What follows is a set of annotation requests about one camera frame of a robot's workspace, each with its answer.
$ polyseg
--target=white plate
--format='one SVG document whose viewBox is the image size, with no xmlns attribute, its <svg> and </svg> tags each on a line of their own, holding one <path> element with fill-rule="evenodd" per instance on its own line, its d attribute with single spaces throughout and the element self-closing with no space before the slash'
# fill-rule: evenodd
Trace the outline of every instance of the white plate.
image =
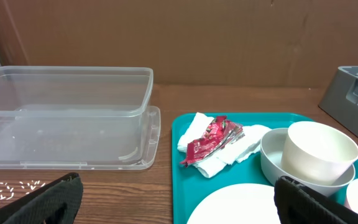
<svg viewBox="0 0 358 224">
<path fill-rule="evenodd" d="M 280 224 L 274 204 L 274 188 L 262 184 L 235 184 L 206 197 L 187 224 L 268 223 Z"/>
</svg>

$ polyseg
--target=gray plastic crate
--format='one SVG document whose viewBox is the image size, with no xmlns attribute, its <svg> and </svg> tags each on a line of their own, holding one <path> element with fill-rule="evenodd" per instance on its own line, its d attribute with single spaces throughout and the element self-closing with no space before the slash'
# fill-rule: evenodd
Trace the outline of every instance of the gray plastic crate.
<svg viewBox="0 0 358 224">
<path fill-rule="evenodd" d="M 338 68 L 319 107 L 358 137 L 358 66 Z"/>
</svg>

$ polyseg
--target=bowl rim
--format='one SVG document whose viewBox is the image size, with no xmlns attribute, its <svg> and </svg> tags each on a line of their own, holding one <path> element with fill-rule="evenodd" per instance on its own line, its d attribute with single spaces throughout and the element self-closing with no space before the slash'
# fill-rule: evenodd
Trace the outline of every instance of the bowl rim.
<svg viewBox="0 0 358 224">
<path fill-rule="evenodd" d="M 262 138 L 260 139 L 260 151 L 261 151 L 261 153 L 267 158 L 267 160 L 268 160 L 271 164 L 273 164 L 273 165 L 276 167 L 276 169 L 282 171 L 285 175 L 291 177 L 291 178 L 294 179 L 294 180 L 297 180 L 297 181 L 301 182 L 302 184 L 314 185 L 314 186 L 317 186 L 317 187 L 329 187 L 329 188 L 344 187 L 344 186 L 350 184 L 350 183 L 354 180 L 354 178 L 356 177 L 356 168 L 354 167 L 354 164 L 352 164 L 352 165 L 345 171 L 345 172 L 347 172 L 349 169 L 352 169 L 352 170 L 353 170 L 353 176 L 352 176 L 352 178 L 349 179 L 349 181 L 347 181 L 346 183 L 343 183 L 343 184 L 340 184 L 340 185 L 321 185 L 321 184 L 314 184 L 314 183 L 308 182 L 308 181 L 306 181 L 306 180 L 302 180 L 302 179 L 300 179 L 300 178 L 298 178 L 298 177 L 295 177 L 295 176 L 289 174 L 287 171 L 285 171 L 285 170 L 283 170 L 282 168 L 280 168 L 279 166 L 277 166 L 274 162 L 272 162 L 272 160 L 269 158 L 269 156 L 267 156 L 267 154 L 266 154 L 266 152 L 265 152 L 265 150 L 264 150 L 264 148 L 263 148 L 263 146 L 262 146 L 262 142 L 263 142 L 265 136 L 266 136 L 268 133 L 277 132 L 277 131 L 283 131 L 283 130 L 287 130 L 287 131 L 288 131 L 288 128 L 275 128 L 275 129 L 272 129 L 272 130 L 268 131 L 267 133 L 265 133 L 265 134 L 262 136 Z"/>
</svg>

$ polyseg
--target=teal tray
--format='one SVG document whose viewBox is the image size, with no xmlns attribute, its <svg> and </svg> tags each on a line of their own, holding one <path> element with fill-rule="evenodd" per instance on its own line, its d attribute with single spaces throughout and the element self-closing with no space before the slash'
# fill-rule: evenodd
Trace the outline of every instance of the teal tray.
<svg viewBox="0 0 358 224">
<path fill-rule="evenodd" d="M 293 113 L 207 113 L 208 116 L 227 115 L 231 121 L 244 126 L 261 124 L 269 128 L 287 128 L 297 121 L 312 121 L 302 115 Z M 180 162 L 185 154 L 177 150 L 180 136 L 188 129 L 195 114 L 184 114 L 172 124 L 172 188 L 173 188 L 173 222 L 186 223 L 193 210 L 209 194 L 222 187 L 241 184 L 258 183 L 271 185 L 260 168 L 260 153 L 250 156 L 240 164 L 226 166 L 213 178 L 203 177 L 193 166 L 184 168 Z M 358 161 L 354 163 L 358 178 Z M 344 203 L 346 189 L 343 188 L 331 198 L 340 204 Z"/>
</svg>

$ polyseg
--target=clear plastic container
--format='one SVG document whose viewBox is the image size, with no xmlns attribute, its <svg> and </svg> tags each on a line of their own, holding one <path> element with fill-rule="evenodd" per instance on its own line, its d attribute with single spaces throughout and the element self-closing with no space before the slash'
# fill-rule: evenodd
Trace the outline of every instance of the clear plastic container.
<svg viewBox="0 0 358 224">
<path fill-rule="evenodd" d="M 150 167 L 152 85 L 149 68 L 0 67 L 0 169 Z"/>
</svg>

